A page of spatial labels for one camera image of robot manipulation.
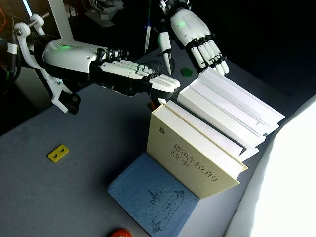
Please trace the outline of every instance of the stack of books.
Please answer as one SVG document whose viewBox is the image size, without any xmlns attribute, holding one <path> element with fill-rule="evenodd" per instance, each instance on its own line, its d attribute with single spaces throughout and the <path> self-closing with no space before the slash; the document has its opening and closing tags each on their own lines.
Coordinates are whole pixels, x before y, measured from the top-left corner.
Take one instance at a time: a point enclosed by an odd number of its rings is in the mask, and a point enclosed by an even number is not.
<svg viewBox="0 0 316 237">
<path fill-rule="evenodd" d="M 283 118 L 207 69 L 153 111 L 147 153 L 109 193 L 151 236 L 176 237 L 199 200 L 239 184 L 243 162 Z"/>
</svg>

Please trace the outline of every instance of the blue book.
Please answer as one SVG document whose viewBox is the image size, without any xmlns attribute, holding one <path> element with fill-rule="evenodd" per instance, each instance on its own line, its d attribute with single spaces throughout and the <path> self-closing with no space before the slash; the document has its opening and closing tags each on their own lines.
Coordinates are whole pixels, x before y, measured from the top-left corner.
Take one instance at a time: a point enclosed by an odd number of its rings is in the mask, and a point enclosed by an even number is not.
<svg viewBox="0 0 316 237">
<path fill-rule="evenodd" d="M 153 237 L 176 237 L 199 198 L 143 153 L 108 187 L 114 200 Z"/>
</svg>

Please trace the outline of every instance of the red wire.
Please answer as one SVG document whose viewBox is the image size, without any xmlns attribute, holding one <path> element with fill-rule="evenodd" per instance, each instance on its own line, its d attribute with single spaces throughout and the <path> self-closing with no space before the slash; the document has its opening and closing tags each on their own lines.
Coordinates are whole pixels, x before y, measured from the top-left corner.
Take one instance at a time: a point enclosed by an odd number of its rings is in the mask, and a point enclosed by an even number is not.
<svg viewBox="0 0 316 237">
<path fill-rule="evenodd" d="M 5 17 L 5 15 L 4 15 L 4 13 L 3 13 L 3 11 L 2 11 L 2 8 L 0 7 L 0 11 L 1 11 L 1 14 L 2 14 L 2 16 L 4 17 L 4 23 L 3 23 L 3 25 L 1 26 L 1 28 L 0 28 L 0 31 L 2 31 L 3 30 L 3 28 L 4 28 L 4 26 L 6 25 L 6 17 Z"/>
</svg>

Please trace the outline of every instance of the gray table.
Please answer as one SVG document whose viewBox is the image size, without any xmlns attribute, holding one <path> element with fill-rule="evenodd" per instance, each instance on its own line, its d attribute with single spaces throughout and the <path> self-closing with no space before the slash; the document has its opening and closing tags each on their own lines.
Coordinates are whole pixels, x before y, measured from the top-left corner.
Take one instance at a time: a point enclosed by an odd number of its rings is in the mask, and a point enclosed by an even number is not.
<svg viewBox="0 0 316 237">
<path fill-rule="evenodd" d="M 193 68 L 174 45 L 179 68 Z M 153 52 L 142 61 L 156 59 Z M 286 98 L 230 63 L 230 78 L 280 109 Z M 150 102 L 146 94 L 128 98 L 96 85 L 79 92 L 79 113 L 65 115 L 56 107 L 0 137 L 0 236 L 105 237 L 127 228 L 136 237 L 146 232 L 109 196 L 107 186 L 146 150 Z M 60 144 L 70 152 L 58 163 L 47 155 Z M 180 236 L 220 237 L 261 157 L 249 159 L 241 184 L 201 201 Z"/>
</svg>

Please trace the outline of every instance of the red ball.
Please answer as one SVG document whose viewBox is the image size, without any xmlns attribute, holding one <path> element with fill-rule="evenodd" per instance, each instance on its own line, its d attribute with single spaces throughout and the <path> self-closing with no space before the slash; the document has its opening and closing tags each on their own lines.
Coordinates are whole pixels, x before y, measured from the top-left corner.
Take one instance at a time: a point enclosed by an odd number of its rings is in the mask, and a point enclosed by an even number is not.
<svg viewBox="0 0 316 237">
<path fill-rule="evenodd" d="M 132 233 L 127 229 L 118 229 L 114 231 L 110 237 L 133 237 Z"/>
</svg>

